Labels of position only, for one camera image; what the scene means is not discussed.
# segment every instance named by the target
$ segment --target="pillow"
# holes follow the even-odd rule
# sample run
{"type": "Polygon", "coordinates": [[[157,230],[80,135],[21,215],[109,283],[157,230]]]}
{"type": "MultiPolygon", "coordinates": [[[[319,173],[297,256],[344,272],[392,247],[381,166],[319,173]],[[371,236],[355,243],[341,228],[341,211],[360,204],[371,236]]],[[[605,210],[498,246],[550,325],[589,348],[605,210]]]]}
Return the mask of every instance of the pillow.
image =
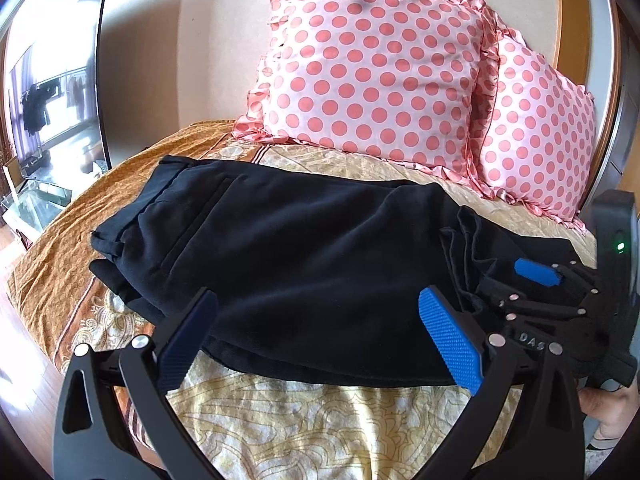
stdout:
{"type": "Polygon", "coordinates": [[[478,178],[509,203],[583,229],[575,215],[593,153],[593,97],[529,50],[519,34],[499,23],[497,36],[496,91],[478,87],[495,99],[474,99],[479,116],[470,136],[478,178]]]}
{"type": "Polygon", "coordinates": [[[366,153],[470,183],[470,98],[481,50],[494,47],[497,62],[483,0],[271,0],[271,7],[271,50],[236,137],[366,153]]]}

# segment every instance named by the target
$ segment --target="gold patterned bedspread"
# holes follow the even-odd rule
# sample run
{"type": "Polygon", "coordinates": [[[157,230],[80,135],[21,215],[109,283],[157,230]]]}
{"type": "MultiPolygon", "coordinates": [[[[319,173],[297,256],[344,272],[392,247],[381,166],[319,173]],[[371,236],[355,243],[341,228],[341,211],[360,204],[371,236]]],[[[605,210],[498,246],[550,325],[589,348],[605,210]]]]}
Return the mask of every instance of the gold patterned bedspread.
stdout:
{"type": "MultiPolygon", "coordinates": [[[[231,125],[192,124],[126,160],[66,208],[18,264],[8,282],[12,303],[60,371],[80,342],[101,351],[126,345],[136,333],[152,332],[89,272],[89,262],[98,256],[89,236],[134,199],[167,153],[362,180],[438,182],[459,204],[518,234],[568,238],[583,262],[594,266],[591,234],[537,218],[521,206],[490,202],[462,186],[364,155],[235,140],[228,134],[231,125]]],[[[285,382],[233,372],[203,354],[180,389],[168,395],[200,449],[229,480],[411,478],[468,398],[468,391],[455,386],[375,389],[285,382]]],[[[123,390],[118,400],[132,432],[149,444],[123,390]]],[[[514,389],[480,462],[497,452],[517,400],[514,389]]]]}

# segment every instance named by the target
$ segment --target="wall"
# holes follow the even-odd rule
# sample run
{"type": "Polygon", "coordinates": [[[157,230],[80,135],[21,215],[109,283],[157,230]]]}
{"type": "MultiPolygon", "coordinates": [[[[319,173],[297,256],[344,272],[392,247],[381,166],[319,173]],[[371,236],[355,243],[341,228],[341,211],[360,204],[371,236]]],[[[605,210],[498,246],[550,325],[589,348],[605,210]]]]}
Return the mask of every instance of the wall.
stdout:
{"type": "Polygon", "coordinates": [[[607,120],[607,104],[617,91],[611,74],[615,66],[614,27],[611,21],[611,0],[590,0],[591,53],[586,87],[593,92],[598,136],[607,120]]]}
{"type": "Polygon", "coordinates": [[[630,148],[627,147],[629,151],[622,153],[625,165],[618,189],[635,193],[636,205],[640,209],[640,52],[637,45],[637,38],[630,36],[627,75],[620,92],[626,98],[626,106],[623,106],[618,123],[627,130],[634,128],[635,134],[630,148]]]}
{"type": "MultiPolygon", "coordinates": [[[[26,0],[7,66],[73,1],[26,0]]],[[[487,1],[552,57],[557,0],[487,1]]],[[[100,90],[112,161],[195,121],[241,114],[268,44],[269,17],[268,0],[106,0],[100,90]]]]}

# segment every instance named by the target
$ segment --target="folded black clothing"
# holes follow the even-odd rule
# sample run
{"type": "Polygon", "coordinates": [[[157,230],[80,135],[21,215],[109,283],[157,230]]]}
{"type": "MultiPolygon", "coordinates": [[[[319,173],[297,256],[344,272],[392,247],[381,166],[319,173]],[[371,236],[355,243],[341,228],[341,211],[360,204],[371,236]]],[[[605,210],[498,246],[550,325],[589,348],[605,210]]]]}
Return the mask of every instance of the folded black clothing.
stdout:
{"type": "Polygon", "coordinates": [[[567,240],[515,235],[438,184],[178,156],[160,161],[92,246],[106,259],[90,269],[152,323],[214,291],[203,350],[229,368],[380,387],[452,384],[418,316],[423,288],[436,285],[490,331],[502,317],[476,295],[483,276],[549,300],[514,261],[578,260],[567,240]]]}

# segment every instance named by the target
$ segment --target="television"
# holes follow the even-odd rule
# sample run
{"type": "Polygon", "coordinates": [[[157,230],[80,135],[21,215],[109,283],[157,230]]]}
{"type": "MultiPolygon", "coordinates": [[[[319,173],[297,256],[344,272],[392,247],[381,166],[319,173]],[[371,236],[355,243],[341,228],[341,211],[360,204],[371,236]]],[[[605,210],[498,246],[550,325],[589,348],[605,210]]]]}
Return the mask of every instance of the television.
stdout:
{"type": "Polygon", "coordinates": [[[104,0],[61,8],[9,72],[10,123],[25,179],[81,192],[111,168],[98,98],[104,0]]]}

